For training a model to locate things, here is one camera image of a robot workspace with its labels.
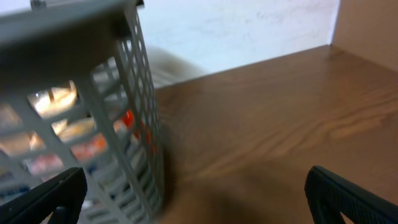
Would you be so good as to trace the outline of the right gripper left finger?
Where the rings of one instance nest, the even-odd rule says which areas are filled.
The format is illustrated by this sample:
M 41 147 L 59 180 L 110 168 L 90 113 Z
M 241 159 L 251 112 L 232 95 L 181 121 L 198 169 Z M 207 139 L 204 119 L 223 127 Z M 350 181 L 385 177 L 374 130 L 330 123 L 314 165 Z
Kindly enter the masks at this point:
M 83 168 L 69 168 L 2 205 L 1 224 L 76 224 L 87 190 Z

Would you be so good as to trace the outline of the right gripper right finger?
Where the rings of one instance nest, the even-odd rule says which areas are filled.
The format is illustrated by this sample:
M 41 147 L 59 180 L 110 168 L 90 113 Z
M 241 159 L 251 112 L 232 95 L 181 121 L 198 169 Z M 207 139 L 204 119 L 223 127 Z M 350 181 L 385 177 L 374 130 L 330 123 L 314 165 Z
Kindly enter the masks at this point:
M 315 224 L 397 223 L 397 205 L 378 197 L 322 166 L 313 166 L 305 181 L 305 195 Z

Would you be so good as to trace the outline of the beige snack bag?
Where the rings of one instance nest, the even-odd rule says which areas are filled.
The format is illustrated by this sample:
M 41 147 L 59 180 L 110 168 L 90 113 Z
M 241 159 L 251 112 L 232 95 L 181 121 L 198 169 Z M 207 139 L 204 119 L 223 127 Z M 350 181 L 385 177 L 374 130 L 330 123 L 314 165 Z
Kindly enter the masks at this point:
M 52 151 L 95 129 L 90 115 L 75 111 L 79 94 L 68 81 L 26 98 L 1 98 L 1 155 L 18 157 Z

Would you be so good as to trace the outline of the grey plastic basket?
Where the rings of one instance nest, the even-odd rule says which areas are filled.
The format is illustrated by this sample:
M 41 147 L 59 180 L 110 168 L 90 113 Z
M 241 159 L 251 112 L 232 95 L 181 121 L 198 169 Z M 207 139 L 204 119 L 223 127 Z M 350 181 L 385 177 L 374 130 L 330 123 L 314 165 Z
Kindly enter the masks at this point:
M 95 129 L 52 151 L 1 155 L 1 206 L 72 167 L 87 193 L 78 223 L 155 223 L 164 199 L 163 149 L 140 1 L 81 1 L 1 17 L 1 98 L 72 81 L 75 111 Z M 121 120 L 131 110 L 136 125 Z M 144 121 L 156 152 L 146 142 Z M 141 140 L 130 141 L 138 129 Z

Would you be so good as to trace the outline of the red spaghetti packet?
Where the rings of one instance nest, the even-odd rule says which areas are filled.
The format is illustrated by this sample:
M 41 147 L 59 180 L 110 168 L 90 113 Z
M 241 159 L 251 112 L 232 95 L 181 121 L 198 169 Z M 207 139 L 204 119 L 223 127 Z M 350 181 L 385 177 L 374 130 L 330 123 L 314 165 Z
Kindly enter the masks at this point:
M 131 110 L 127 110 L 121 120 L 128 129 L 133 128 L 136 125 L 135 118 Z M 146 124 L 143 120 L 141 121 L 141 127 L 146 132 L 146 142 L 151 149 L 151 153 L 154 154 L 156 152 L 156 143 L 152 141 L 152 132 L 150 128 L 146 127 Z M 134 144 L 138 144 L 140 140 L 141 133 L 138 129 L 135 129 L 130 137 L 130 141 Z

